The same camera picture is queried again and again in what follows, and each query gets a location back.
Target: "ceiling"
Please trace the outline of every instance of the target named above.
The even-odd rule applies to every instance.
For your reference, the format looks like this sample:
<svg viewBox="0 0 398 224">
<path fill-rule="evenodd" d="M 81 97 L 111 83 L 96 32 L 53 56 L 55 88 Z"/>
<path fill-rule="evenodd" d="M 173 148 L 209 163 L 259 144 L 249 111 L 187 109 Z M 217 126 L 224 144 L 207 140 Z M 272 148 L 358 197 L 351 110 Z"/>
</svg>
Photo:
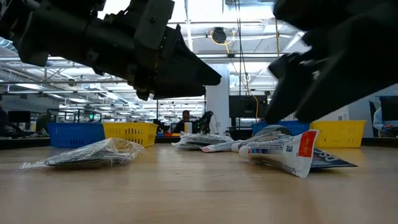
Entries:
<svg viewBox="0 0 398 224">
<path fill-rule="evenodd" d="M 234 34 L 238 29 L 236 19 L 241 18 L 241 44 L 247 58 L 245 67 L 249 74 L 249 88 L 254 94 L 262 94 L 264 90 L 273 90 L 277 84 L 268 72 L 269 62 L 277 57 L 278 46 L 276 30 L 279 31 L 279 49 L 282 54 L 289 52 L 303 52 L 308 48 L 301 43 L 303 33 L 288 24 L 278 21 L 272 15 L 272 3 L 264 0 L 241 0 L 240 13 L 236 12 L 232 0 L 175 0 L 174 13 L 169 21 L 170 27 L 180 24 L 182 34 L 188 46 L 196 54 L 226 54 L 239 53 L 239 37 Z M 105 14 L 117 13 L 126 8 L 129 0 L 107 0 L 100 18 Z M 228 36 L 228 49 L 224 45 L 216 45 L 209 34 L 215 27 L 222 27 Z M 77 65 L 68 60 L 54 60 L 52 66 L 44 68 L 21 63 L 16 50 L 5 47 L 0 43 L 0 80 L 4 82 L 42 82 L 51 79 L 52 82 L 63 84 L 30 84 L 11 85 L 9 91 L 42 91 L 49 97 L 65 104 L 65 108 L 86 108 L 94 105 L 92 110 L 98 110 L 112 116 L 131 115 L 136 119 L 152 119 L 156 112 L 156 101 L 139 100 L 135 91 L 120 78 L 106 74 L 99 76 L 92 69 Z M 269 59 L 252 58 L 251 54 L 267 54 Z M 208 60 L 206 63 L 226 63 L 230 70 L 231 94 L 239 94 L 239 75 L 229 60 Z M 193 114 L 201 115 L 205 110 L 203 97 L 171 99 L 159 102 L 159 114 L 162 118 L 181 117 L 183 110 L 190 110 Z"/>
</svg>

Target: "white column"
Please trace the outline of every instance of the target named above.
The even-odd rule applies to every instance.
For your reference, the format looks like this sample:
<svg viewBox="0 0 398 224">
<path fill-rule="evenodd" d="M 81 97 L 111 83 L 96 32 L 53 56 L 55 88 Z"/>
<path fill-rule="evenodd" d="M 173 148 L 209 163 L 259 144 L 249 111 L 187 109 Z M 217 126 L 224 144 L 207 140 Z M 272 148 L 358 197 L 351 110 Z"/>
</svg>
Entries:
<svg viewBox="0 0 398 224">
<path fill-rule="evenodd" d="M 214 113 L 211 118 L 211 133 L 222 134 L 230 126 L 229 122 L 229 70 L 227 64 L 211 64 L 221 76 L 218 86 L 206 86 L 207 111 Z"/>
</svg>

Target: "workstation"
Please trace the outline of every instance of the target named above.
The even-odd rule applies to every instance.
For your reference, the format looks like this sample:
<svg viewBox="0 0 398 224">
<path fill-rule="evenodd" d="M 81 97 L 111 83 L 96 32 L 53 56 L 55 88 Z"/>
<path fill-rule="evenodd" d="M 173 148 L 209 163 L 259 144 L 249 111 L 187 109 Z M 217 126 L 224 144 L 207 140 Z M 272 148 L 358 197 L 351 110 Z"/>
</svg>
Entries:
<svg viewBox="0 0 398 224">
<path fill-rule="evenodd" d="M 323 2 L 5 1 L 0 223 L 395 223 L 398 10 Z"/>
</svg>

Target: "yellow basket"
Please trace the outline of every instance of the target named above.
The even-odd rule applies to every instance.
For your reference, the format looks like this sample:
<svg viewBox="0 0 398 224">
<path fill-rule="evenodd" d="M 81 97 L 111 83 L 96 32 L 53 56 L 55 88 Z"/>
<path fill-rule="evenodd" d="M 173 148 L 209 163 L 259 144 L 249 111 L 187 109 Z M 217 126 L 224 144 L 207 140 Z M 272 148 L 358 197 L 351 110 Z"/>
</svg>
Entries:
<svg viewBox="0 0 398 224">
<path fill-rule="evenodd" d="M 359 147 L 366 121 L 318 121 L 310 129 L 319 130 L 319 148 Z"/>
<path fill-rule="evenodd" d="M 155 144 L 157 125 L 151 123 L 103 123 L 105 138 L 119 138 L 148 147 Z"/>
</svg>

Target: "computer monitor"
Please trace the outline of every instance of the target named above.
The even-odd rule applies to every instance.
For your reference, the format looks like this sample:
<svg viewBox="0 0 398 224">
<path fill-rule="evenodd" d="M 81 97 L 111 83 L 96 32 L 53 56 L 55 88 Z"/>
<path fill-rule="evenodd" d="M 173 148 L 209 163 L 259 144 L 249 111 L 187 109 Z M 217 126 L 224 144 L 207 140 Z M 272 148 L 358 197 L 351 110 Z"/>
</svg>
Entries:
<svg viewBox="0 0 398 224">
<path fill-rule="evenodd" d="M 256 96 L 259 107 L 257 117 L 263 118 L 268 107 L 267 96 Z M 230 118 L 255 118 L 257 102 L 253 96 L 229 96 Z"/>
<path fill-rule="evenodd" d="M 8 111 L 8 122 L 30 123 L 30 111 Z"/>
<path fill-rule="evenodd" d="M 398 96 L 380 97 L 383 121 L 398 121 Z"/>
</svg>

